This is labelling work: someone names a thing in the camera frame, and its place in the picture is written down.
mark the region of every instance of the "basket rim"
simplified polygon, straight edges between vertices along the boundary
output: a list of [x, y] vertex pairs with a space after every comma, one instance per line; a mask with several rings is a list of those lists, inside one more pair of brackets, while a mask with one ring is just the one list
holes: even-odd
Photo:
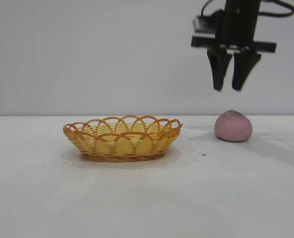
[[[124, 119], [126, 118], [134, 118], [136, 119], [133, 123], [127, 123], [124, 121]], [[107, 120], [110, 120], [110, 119], [117, 119], [118, 122], [116, 123], [108, 123], [106, 122]], [[150, 122], [145, 122], [143, 121], [143, 119], [153, 119], [154, 122], [150, 123]], [[105, 133], [102, 133], [100, 135], [94, 135], [94, 134], [90, 134], [90, 133], [87, 133], [87, 132], [84, 132], [80, 129], [82, 128], [97, 128], [99, 127], [101, 124], [119, 124], [119, 123], [124, 123], [125, 125], [133, 125], [137, 122], [142, 122], [142, 123], [145, 123], [145, 124], [158, 124], [158, 126], [161, 126], [161, 127], [164, 127], [164, 126], [169, 126], [170, 129], [166, 130], [166, 131], [157, 131], [157, 132], [151, 132], [151, 133], [147, 133], [147, 132], [143, 132], [143, 131], [138, 131], [138, 130], [131, 130], [131, 131], [125, 131], [125, 132], [122, 132], [122, 133], [117, 133], [117, 132], [105, 132]], [[161, 125], [160, 122], [163, 122], [163, 121], [166, 121], [167, 124], [166, 125]], [[89, 123], [91, 122], [98, 122], [97, 125], [93, 126], [93, 125], [90, 125]], [[173, 123], [177, 123], [177, 127], [172, 127], [172, 124]], [[108, 140], [104, 139], [105, 136], [116, 136], [117, 138], [115, 139], [115, 142], [118, 141], [120, 138], [124, 138], [126, 140], [130, 140], [130, 141], [133, 141], [131, 138], [127, 137], [126, 135], [128, 134], [140, 134], [141, 137], [139, 139], [135, 139], [135, 140], [141, 140], [141, 139], [144, 139], [144, 138], [148, 138], [149, 140], [151, 141], [160, 141], [163, 139], [163, 137], [165, 135], [167, 135], [168, 133], [171, 133], [173, 131], [176, 131], [176, 132], [179, 132], [181, 127], [183, 126], [183, 124], [178, 120], [178, 119], [173, 119], [173, 120], [170, 120], [170, 119], [167, 119], [167, 118], [161, 118], [161, 119], [157, 119], [156, 117], [154, 116], [142, 116], [142, 117], [138, 117], [138, 116], [134, 116], [134, 115], [127, 115], [127, 116], [124, 116], [124, 117], [106, 117], [104, 119], [92, 119], [92, 120], [89, 120], [87, 122], [75, 122], [75, 123], [72, 123], [72, 124], [66, 124], [64, 125], [63, 127], [63, 132], [64, 134], [70, 138], [71, 135], [74, 135], [74, 136], [77, 136], [77, 137], [83, 137], [83, 136], [89, 136], [90, 138], [94, 138], [94, 139], [98, 139], [98, 140], [101, 140], [103, 142], [109, 142]], [[152, 134], [162, 134], [157, 140], [155, 140], [151, 135]]]

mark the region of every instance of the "robotic arm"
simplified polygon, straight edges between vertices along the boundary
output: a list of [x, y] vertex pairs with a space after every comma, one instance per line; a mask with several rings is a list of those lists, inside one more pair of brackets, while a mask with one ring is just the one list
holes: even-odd
[[[259, 52], [274, 53], [276, 43], [254, 41], [255, 28], [259, 15], [269, 17], [288, 17], [294, 14], [294, 6], [280, 0], [226, 0], [225, 9], [204, 15], [193, 20], [194, 32], [215, 35], [214, 38], [194, 35], [191, 46], [207, 48], [207, 56], [212, 68], [214, 89], [221, 91], [224, 77], [234, 51], [233, 89], [241, 91], [246, 78], [260, 61]], [[259, 12], [262, 1], [272, 2], [290, 10], [288, 13]]]

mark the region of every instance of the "pink ball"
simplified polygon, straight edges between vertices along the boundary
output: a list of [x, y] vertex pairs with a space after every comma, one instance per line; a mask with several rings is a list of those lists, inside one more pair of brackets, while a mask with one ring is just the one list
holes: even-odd
[[214, 133], [225, 141], [244, 142], [251, 137], [252, 125], [243, 114], [230, 110], [217, 118]]

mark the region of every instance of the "white wall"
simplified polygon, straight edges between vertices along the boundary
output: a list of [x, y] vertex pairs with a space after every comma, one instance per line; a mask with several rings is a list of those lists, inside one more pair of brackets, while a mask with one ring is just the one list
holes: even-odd
[[203, 3], [0, 0], [0, 115], [294, 114], [294, 17], [260, 17], [255, 39], [276, 54], [241, 93], [231, 64], [218, 93], [206, 50], [190, 47]]

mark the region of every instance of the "pink dough ball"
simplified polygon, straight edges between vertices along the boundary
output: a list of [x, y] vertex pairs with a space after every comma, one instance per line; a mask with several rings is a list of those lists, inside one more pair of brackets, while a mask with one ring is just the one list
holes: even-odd
[[214, 133], [225, 141], [244, 142], [251, 137], [252, 125], [243, 114], [230, 110], [217, 118]]

